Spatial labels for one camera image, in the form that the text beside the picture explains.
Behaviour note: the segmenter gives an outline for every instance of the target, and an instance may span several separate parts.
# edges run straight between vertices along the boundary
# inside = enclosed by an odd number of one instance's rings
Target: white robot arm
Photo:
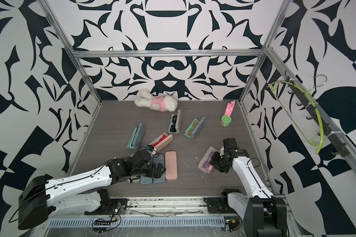
[[[253,167],[246,150],[239,149],[234,138],[223,140],[224,153],[217,153],[211,164],[220,172],[228,173],[230,167],[238,174],[246,191],[246,196],[237,190],[227,190],[221,194],[222,209],[236,212],[243,220],[248,237],[286,236],[286,204],[276,198],[262,182]]]
[[[127,181],[131,176],[160,178],[165,167],[153,164],[154,154],[156,150],[148,145],[132,157],[108,160],[88,172],[61,179],[34,178],[19,197],[18,228],[33,228],[56,214],[94,211],[95,214],[105,214],[113,206],[106,190],[79,193]]]

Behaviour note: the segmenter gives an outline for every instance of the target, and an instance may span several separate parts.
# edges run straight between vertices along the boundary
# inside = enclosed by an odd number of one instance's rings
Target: table surface
[[[96,121],[91,129],[73,174],[89,171],[103,165],[111,158],[130,156],[135,152],[127,148],[133,128],[142,122],[146,128],[141,145],[147,145],[163,132],[167,133],[171,114],[182,112],[181,133],[173,134],[173,141],[159,153],[174,150],[177,153],[178,179],[165,184],[142,187],[139,182],[116,183],[105,187],[111,197],[143,196],[210,196],[220,195],[225,188],[245,189],[237,173],[231,168],[227,174],[213,169],[207,174],[198,168],[198,163],[212,146],[220,149],[223,139],[236,138],[240,149],[246,149],[256,157],[251,138],[243,120],[241,110],[235,106],[232,122],[221,126],[221,117],[229,101],[179,101],[175,112],[160,112],[136,107],[133,101],[103,101]],[[205,124],[195,139],[183,132],[194,118],[206,118]],[[257,173],[263,179],[260,167]]]

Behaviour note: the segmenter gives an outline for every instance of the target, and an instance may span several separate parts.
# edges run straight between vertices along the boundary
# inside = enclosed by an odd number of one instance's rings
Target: black and white patterned wall
[[[282,0],[53,0],[76,50],[261,49]],[[91,58],[102,99],[238,99],[256,57]]]
[[[356,145],[356,1],[294,0],[273,50]],[[303,233],[356,235],[356,174],[326,138],[319,155],[301,135],[268,84],[283,80],[266,59],[244,105],[275,185],[285,194]],[[278,96],[308,138],[318,132],[298,98]]]
[[[27,232],[20,193],[65,177],[96,106],[38,3],[0,0],[0,236]]]
[[[261,48],[282,0],[53,0],[80,50]]]
[[[135,99],[142,88],[176,99],[238,99],[256,56],[84,58],[100,97]]]

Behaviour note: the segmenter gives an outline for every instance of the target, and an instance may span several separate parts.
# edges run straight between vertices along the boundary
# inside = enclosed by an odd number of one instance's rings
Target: plush toy
[[[159,93],[158,96],[153,96],[148,89],[141,89],[137,93],[137,96],[134,104],[138,107],[149,107],[151,110],[174,112],[178,106],[178,102],[173,97],[164,96],[162,93]]]

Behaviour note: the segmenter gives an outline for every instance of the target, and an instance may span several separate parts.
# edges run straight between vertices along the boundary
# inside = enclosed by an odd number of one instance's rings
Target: sunglasses
[[[172,125],[170,127],[170,132],[177,132],[177,130],[175,129],[175,124],[177,123],[177,116],[174,115],[172,121]]]

